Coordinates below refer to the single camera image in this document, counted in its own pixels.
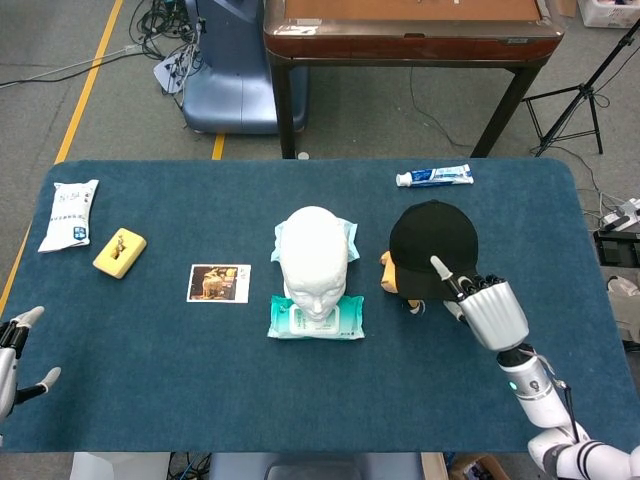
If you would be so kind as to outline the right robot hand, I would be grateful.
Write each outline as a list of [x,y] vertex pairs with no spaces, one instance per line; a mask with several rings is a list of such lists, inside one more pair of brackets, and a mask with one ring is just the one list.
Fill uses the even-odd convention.
[[520,345],[529,335],[527,318],[509,283],[495,275],[454,276],[436,255],[430,263],[453,295],[444,300],[447,310],[466,324],[478,342],[494,352]]

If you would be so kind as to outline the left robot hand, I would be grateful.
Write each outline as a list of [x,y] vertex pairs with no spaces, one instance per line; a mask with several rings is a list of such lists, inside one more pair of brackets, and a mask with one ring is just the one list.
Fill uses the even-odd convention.
[[61,375],[62,369],[56,366],[34,385],[18,388],[18,366],[24,347],[31,328],[44,311],[43,306],[36,306],[1,323],[1,422],[11,415],[15,406],[47,394]]

